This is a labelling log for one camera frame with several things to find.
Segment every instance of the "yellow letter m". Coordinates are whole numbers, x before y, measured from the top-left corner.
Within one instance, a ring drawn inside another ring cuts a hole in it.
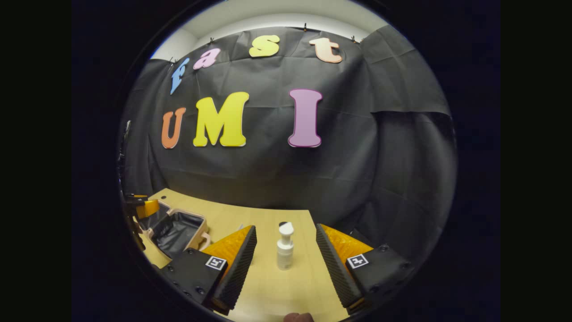
[[[216,112],[215,102],[211,97],[200,99],[197,102],[197,135],[193,140],[193,145],[206,146],[205,129],[210,143],[215,145],[223,127],[223,135],[220,138],[222,146],[242,147],[246,145],[247,139],[243,135],[243,110],[248,97],[246,92],[230,94],[219,113]]]

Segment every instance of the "orange object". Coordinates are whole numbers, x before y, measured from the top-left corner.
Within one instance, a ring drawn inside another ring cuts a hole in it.
[[[169,123],[171,122],[171,117],[173,112],[167,112],[163,115],[163,129],[161,131],[161,143],[166,149],[172,149],[177,145],[179,134],[181,133],[181,122],[182,115],[185,113],[186,108],[181,107],[175,111],[175,131],[173,132],[173,137],[169,137]]]
[[[159,210],[159,201],[148,200],[142,206],[136,207],[137,218],[147,218]]]
[[[235,261],[236,255],[239,253],[240,247],[243,245],[250,227],[252,227],[252,225],[246,226],[245,228],[226,236],[202,251],[205,254],[227,260],[228,266],[224,271],[223,278],[228,273],[232,263]]]
[[[340,257],[341,262],[344,264],[349,257],[357,256],[366,253],[373,248],[367,244],[360,242],[354,237],[348,236],[340,231],[322,225],[324,232],[328,235],[329,241],[332,243],[333,248],[336,250],[337,255]]]

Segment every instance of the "pink letter i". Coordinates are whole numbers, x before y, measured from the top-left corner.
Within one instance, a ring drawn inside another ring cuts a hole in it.
[[[290,91],[294,99],[294,133],[288,138],[288,144],[299,148],[315,148],[321,144],[316,133],[316,114],[320,92],[311,89],[296,88]]]

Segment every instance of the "wooden table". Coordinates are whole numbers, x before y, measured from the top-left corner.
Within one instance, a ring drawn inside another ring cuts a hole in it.
[[[279,321],[288,313],[312,314],[314,321],[339,321],[348,317],[316,244],[316,227],[308,210],[271,210],[225,205],[163,189],[149,199],[158,199],[206,218],[212,242],[238,230],[240,225],[256,226],[258,243],[252,265],[235,309],[227,318],[237,322]],[[278,224],[294,226],[292,267],[280,270],[276,264]],[[145,255],[160,268],[170,259],[144,238]]]

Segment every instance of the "orange letter u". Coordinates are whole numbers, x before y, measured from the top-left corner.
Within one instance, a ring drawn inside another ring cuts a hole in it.
[[[163,130],[161,132],[161,143],[166,149],[172,149],[177,145],[179,134],[181,133],[182,115],[185,113],[186,108],[181,107],[175,111],[175,131],[173,137],[169,137],[169,123],[173,112],[167,112],[163,115]]]

